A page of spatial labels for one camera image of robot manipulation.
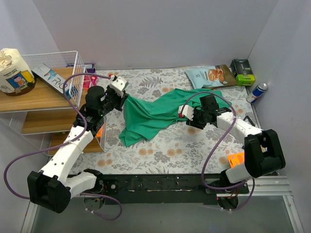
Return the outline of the green garment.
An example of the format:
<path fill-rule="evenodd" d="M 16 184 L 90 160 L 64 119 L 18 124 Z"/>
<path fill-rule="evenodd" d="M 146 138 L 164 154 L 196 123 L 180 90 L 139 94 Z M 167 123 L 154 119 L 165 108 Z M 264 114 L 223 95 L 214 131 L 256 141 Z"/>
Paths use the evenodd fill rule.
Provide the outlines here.
<path fill-rule="evenodd" d="M 178 109 L 187 102 L 191 107 L 200 106 L 200 97 L 206 94 L 199 94 L 195 97 L 192 95 L 209 91 L 201 88 L 194 90 L 174 89 L 153 102 L 141 100 L 128 96 L 123 105 L 123 118 L 125 128 L 122 130 L 119 138 L 121 142 L 129 147 L 142 139 L 153 139 L 162 129 L 175 124 L 179 121 L 186 121 L 180 118 Z"/>

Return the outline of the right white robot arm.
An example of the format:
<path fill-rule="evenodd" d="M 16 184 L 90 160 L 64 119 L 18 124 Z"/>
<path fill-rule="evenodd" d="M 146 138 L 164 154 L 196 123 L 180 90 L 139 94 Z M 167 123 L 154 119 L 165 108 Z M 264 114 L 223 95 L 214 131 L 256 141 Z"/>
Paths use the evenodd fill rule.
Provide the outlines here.
<path fill-rule="evenodd" d="M 222 99 L 220 95 L 210 91 L 202 91 L 200 95 L 201 105 L 191 107 L 184 103 L 178 108 L 179 117 L 186 117 L 186 124 L 198 129 L 203 129 L 207 124 L 222 129 L 225 133 L 221 139 L 231 134 L 244 147 L 244 162 L 222 171 L 217 187 L 206 182 L 203 183 L 204 187 L 231 193 L 249 179 L 267 175 L 286 166 L 276 131 L 263 130 L 237 118 L 231 105 L 218 105 L 216 99 Z"/>

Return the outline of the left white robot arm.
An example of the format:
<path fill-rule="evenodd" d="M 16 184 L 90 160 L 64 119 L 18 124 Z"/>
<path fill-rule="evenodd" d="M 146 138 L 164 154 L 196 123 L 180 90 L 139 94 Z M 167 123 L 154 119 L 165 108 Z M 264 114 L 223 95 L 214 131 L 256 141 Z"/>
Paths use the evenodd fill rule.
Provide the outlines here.
<path fill-rule="evenodd" d="M 103 181 L 98 179 L 101 173 L 98 171 L 87 169 L 72 178 L 68 175 L 104 124 L 104 117 L 114 109 L 121 111 L 127 97 L 124 86 L 110 84 L 106 89 L 101 86 L 88 89 L 86 102 L 80 108 L 63 146 L 39 172 L 32 171 L 27 177 L 32 203 L 61 213 L 71 198 L 84 191 L 99 194 L 103 190 Z"/>

